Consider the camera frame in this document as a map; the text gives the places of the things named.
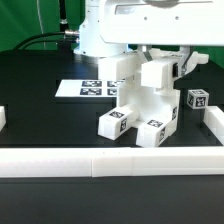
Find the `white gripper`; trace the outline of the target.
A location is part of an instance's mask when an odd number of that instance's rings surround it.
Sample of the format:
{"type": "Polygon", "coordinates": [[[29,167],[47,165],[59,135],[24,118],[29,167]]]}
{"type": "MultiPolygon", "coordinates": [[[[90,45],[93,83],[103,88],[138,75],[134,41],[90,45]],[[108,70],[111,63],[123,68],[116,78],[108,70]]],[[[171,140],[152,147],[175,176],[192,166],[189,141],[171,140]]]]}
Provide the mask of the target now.
{"type": "MultiPolygon", "coordinates": [[[[224,46],[224,0],[101,0],[99,17],[105,42],[179,45],[174,78],[186,75],[192,46],[224,46]]],[[[140,65],[152,61],[149,45],[137,46],[140,65]]]]}

